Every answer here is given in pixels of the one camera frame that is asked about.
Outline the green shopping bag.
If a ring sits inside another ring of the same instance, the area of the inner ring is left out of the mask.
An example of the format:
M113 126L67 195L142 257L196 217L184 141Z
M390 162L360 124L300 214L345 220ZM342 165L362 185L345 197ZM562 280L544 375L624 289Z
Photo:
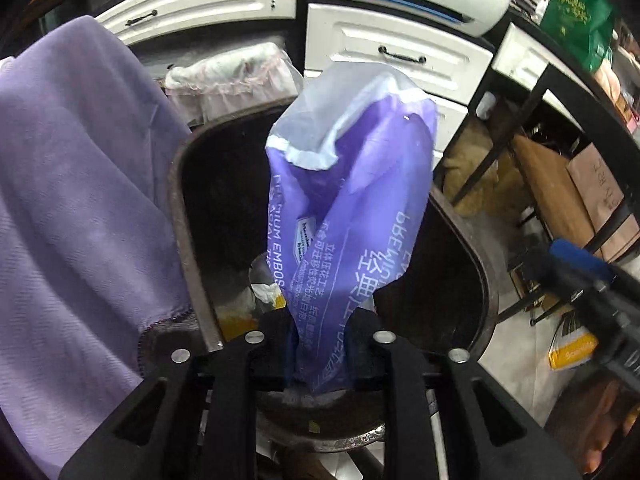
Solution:
M608 0L549 0L540 28L594 74L610 48L615 21Z

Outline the white drawer cabinet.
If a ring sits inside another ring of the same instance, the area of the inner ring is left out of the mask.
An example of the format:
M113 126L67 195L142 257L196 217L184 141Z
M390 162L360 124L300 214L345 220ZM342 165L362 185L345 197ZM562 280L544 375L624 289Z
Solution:
M120 0L96 19L124 44L197 27L294 20L299 0ZM511 0L312 0L306 6L303 72L334 62L379 62L411 78L435 101L435 155L468 116L495 57L487 35Z

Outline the purple tissue pack wrapper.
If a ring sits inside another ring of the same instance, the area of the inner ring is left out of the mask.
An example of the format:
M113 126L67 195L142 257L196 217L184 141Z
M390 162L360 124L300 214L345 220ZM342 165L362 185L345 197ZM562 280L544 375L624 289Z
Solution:
M436 127L436 104L408 76L341 62L267 136L267 263L297 328L295 375L313 393L349 385L350 316L408 269Z

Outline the purple floral tablecloth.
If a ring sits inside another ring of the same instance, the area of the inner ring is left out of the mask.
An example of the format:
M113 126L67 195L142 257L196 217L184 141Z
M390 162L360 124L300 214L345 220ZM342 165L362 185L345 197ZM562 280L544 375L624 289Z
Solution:
M141 379L140 344L189 311L167 191L189 135L94 18L1 71L1 409L49 479Z

